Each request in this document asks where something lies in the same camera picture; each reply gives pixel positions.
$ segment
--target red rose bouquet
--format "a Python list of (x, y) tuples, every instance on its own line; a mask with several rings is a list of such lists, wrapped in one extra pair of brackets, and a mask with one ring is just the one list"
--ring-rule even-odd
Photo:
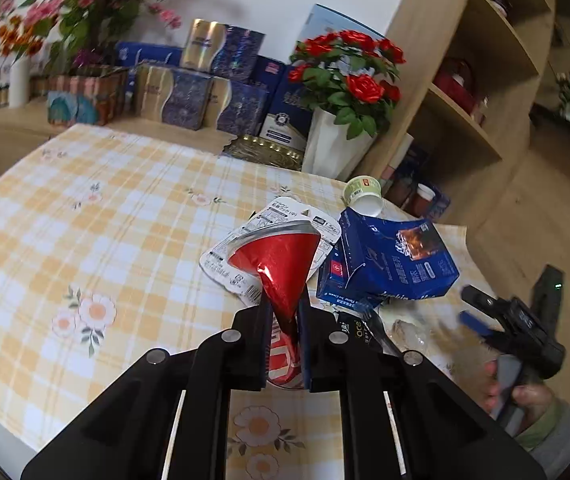
[(331, 32), (298, 42), (290, 58), (297, 63), (289, 80), (306, 87), (303, 105), (336, 115), (349, 124), (347, 138), (385, 132), (401, 91), (394, 85), (402, 50), (387, 38), (375, 41), (356, 30)]

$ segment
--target red foil wrapper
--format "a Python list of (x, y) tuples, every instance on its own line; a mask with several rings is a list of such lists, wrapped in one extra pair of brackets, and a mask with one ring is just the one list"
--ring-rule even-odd
[(298, 300), (320, 240), (310, 222), (297, 220), (256, 229), (229, 245), (229, 264), (260, 278), (281, 330), (294, 344)]

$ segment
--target checkered tablecloth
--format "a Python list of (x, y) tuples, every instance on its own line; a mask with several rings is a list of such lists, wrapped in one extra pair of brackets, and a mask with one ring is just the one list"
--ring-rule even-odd
[[(0, 178), (0, 423), (40, 450), (148, 349), (193, 349), (231, 326), (242, 304), (200, 255), (276, 196), (337, 218), (343, 186), (84, 125), (28, 155)], [(442, 332), (447, 360), (479, 348), (450, 337), (460, 286), (489, 288), (464, 230), (443, 229), (462, 276), (412, 315)], [(229, 437), (230, 479), (342, 475), (337, 394), (235, 392)]]

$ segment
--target red flower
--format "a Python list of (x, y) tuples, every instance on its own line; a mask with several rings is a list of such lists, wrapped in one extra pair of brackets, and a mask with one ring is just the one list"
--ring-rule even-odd
[(316, 36), (311, 41), (313, 43), (328, 44), (329, 42), (335, 40), (336, 38), (338, 38), (338, 34), (336, 34), (335, 32), (328, 32), (324, 36), (323, 35)]
[(402, 49), (395, 46), (391, 41), (387, 38), (383, 38), (378, 42), (378, 48), (380, 52), (382, 52), (385, 57), (396, 64), (403, 64), (405, 60), (403, 59), (403, 52)]
[(309, 67), (308, 64), (302, 64), (295, 67), (291, 72), (289, 72), (289, 75), (287, 76), (289, 82), (300, 83), (303, 80), (303, 73), (305, 72), (305, 68), (308, 67)]
[(385, 89), (367, 74), (348, 75), (347, 88), (356, 99), (368, 104), (379, 101), (385, 93)]
[(385, 89), (385, 95), (393, 102), (397, 103), (401, 100), (401, 89), (399, 89), (398, 86), (392, 85), (384, 80), (380, 82), (380, 86)]
[(312, 40), (305, 41), (305, 50), (310, 56), (322, 56), (332, 50), (330, 46), (314, 43)]
[(342, 40), (351, 46), (359, 46), (361, 49), (370, 52), (376, 47), (376, 42), (367, 34), (357, 30), (343, 30), (340, 32)]

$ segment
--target silver screw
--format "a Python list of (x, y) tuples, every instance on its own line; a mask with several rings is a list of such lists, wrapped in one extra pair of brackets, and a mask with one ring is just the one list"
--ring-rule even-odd
[(409, 350), (402, 356), (409, 366), (418, 366), (422, 362), (422, 354), (415, 350)]
[(154, 348), (147, 352), (147, 362), (151, 365), (157, 365), (164, 361), (165, 359), (165, 352), (163, 352), (159, 348)]
[(233, 328), (229, 330), (225, 330), (220, 337), (226, 343), (235, 343), (241, 338), (241, 333), (238, 330), (234, 330)]
[(345, 334), (344, 332), (336, 331), (329, 334), (329, 341), (334, 343), (335, 345), (342, 345), (345, 344), (350, 337)]

